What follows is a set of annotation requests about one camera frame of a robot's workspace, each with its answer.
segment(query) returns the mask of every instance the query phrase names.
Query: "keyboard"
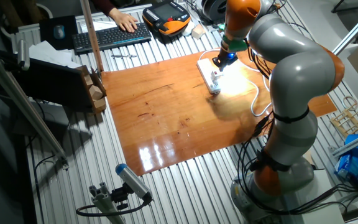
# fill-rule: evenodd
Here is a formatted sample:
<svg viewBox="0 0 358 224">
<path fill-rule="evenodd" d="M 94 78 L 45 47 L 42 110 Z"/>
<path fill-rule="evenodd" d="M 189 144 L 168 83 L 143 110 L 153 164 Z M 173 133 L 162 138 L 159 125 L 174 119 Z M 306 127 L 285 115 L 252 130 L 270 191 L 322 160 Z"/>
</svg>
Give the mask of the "keyboard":
<svg viewBox="0 0 358 224">
<path fill-rule="evenodd" d="M 139 23 L 136 25 L 137 29 L 133 33 L 123 31 L 118 27 L 96 31 L 100 50 L 113 49 L 151 40 L 152 36 L 146 24 Z M 93 51 L 88 33 L 73 35 L 73 43 L 74 51 L 77 55 Z"/>
</svg>

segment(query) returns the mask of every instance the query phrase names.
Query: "wooden table surface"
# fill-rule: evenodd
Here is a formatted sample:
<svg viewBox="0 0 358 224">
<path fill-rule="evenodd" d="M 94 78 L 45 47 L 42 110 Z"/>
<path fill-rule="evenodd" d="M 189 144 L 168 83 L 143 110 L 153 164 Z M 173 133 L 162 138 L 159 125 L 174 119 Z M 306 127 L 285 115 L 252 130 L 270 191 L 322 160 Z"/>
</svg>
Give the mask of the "wooden table surface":
<svg viewBox="0 0 358 224">
<path fill-rule="evenodd" d="M 217 52 L 208 52 L 210 60 Z M 201 53 L 117 72 L 103 72 L 103 85 L 127 165 L 142 175 L 245 141 L 262 119 L 250 112 L 270 102 L 260 73 L 247 52 L 225 68 L 221 93 L 211 95 L 196 62 Z M 328 95 L 309 103 L 316 116 L 336 111 Z"/>
</svg>

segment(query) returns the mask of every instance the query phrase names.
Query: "power strip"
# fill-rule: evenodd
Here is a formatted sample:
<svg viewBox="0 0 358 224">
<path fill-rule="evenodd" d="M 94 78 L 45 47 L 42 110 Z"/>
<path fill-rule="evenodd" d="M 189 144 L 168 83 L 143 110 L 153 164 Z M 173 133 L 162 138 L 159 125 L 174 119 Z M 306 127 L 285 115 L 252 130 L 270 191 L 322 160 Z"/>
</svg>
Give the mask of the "power strip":
<svg viewBox="0 0 358 224">
<path fill-rule="evenodd" d="M 211 94 L 218 94 L 221 92 L 218 78 L 223 76 L 219 70 L 215 70 L 208 58 L 197 61 L 198 70 L 204 79 L 206 86 Z"/>
</svg>

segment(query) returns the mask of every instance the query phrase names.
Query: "white paper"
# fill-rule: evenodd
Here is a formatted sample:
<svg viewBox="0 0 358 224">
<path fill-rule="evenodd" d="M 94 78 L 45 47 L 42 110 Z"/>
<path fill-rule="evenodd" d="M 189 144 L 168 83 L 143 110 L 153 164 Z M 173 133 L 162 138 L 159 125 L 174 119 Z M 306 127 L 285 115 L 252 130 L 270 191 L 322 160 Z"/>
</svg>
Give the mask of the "white paper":
<svg viewBox="0 0 358 224">
<path fill-rule="evenodd" d="M 72 50 L 56 50 L 47 41 L 43 41 L 37 45 L 32 45 L 29 49 L 29 52 L 30 58 L 44 62 L 67 66 L 69 68 L 77 68 L 81 66 L 75 62 L 72 62 Z"/>
<path fill-rule="evenodd" d="M 69 62 L 68 64 L 67 64 L 67 67 L 69 67 L 69 68 L 78 68 L 78 67 L 80 67 L 81 65 L 80 64 L 77 64 L 77 63 L 75 63 L 75 62 Z"/>
<path fill-rule="evenodd" d="M 110 21 L 93 21 L 93 27 L 95 31 L 98 30 L 103 30 L 103 29 L 108 29 L 108 28 L 113 28 L 113 27 L 117 27 L 117 24 L 115 22 L 110 22 Z M 88 28 L 86 27 L 86 24 L 82 24 L 81 25 L 81 30 L 82 32 L 88 32 Z"/>
</svg>

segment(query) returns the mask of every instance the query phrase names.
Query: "orange device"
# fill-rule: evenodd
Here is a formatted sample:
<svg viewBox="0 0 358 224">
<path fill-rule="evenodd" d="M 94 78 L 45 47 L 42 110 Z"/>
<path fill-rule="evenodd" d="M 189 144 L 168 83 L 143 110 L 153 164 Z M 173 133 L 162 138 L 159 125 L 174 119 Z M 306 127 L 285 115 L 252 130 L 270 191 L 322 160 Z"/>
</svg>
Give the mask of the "orange device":
<svg viewBox="0 0 358 224">
<path fill-rule="evenodd" d="M 190 22 L 189 12 L 173 1 L 163 1 L 143 10 L 143 19 L 163 35 L 174 36 Z"/>
</svg>

